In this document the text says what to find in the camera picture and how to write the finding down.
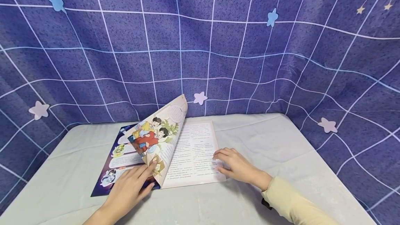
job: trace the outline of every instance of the hand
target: hand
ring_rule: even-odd
[[[223,148],[214,152],[213,159],[224,161],[231,169],[217,167],[216,169],[224,175],[227,175],[238,181],[253,184],[262,191],[268,189],[272,177],[253,166],[236,149]]]
[[[145,180],[152,174],[156,163],[150,166],[142,165],[125,171],[114,183],[105,203],[84,225],[107,224],[112,225],[126,215],[136,204],[147,196],[155,183],[140,190]]]

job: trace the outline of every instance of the light purple star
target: light purple star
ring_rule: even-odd
[[[318,123],[319,126],[324,127],[324,132],[329,133],[337,133],[336,122],[335,121],[328,121],[325,117],[321,118],[321,122]]]
[[[36,101],[35,106],[29,109],[29,113],[35,114],[35,120],[39,120],[42,117],[48,117],[47,109],[50,107],[48,104],[42,104]]]
[[[193,103],[198,103],[201,106],[203,105],[204,101],[206,101],[208,99],[208,97],[205,96],[204,91],[202,91],[200,94],[199,93],[195,93],[194,94],[194,101]]]

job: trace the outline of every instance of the wrist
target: wrist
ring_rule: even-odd
[[[98,210],[96,210],[93,216],[96,218],[96,220],[101,221],[100,224],[104,225],[114,225],[120,219],[115,212],[105,206],[101,206]]]
[[[273,177],[270,176],[267,172],[259,169],[258,172],[255,174],[255,177],[251,184],[264,192],[268,189],[269,183],[272,181],[272,179]]]

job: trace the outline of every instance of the small gold star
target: small gold star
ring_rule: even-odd
[[[387,6],[385,6],[385,10],[389,10],[390,9],[390,7],[392,7],[393,5],[391,5],[390,3],[389,4],[387,4]]]
[[[357,14],[361,14],[363,10],[365,10],[365,8],[361,6],[360,8],[357,9]]]

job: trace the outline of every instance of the cartoon character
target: cartoon character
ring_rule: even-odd
[[[160,129],[162,120],[159,117],[153,118],[152,122],[147,121],[140,122],[136,130],[132,133],[133,140],[136,138],[142,138],[147,135],[150,131],[156,132]]]
[[[136,138],[132,146],[136,149],[137,153],[139,153],[142,157],[144,156],[144,152],[147,151],[150,147],[157,145],[158,140],[160,138],[165,138],[169,135],[169,131],[162,127],[154,133],[150,131],[148,134],[144,135],[143,137]]]
[[[107,170],[105,175],[101,178],[101,184],[103,187],[110,185],[115,180],[116,169]]]
[[[112,157],[120,157],[124,154],[124,144],[119,144],[118,146],[115,147],[115,149],[112,152]]]

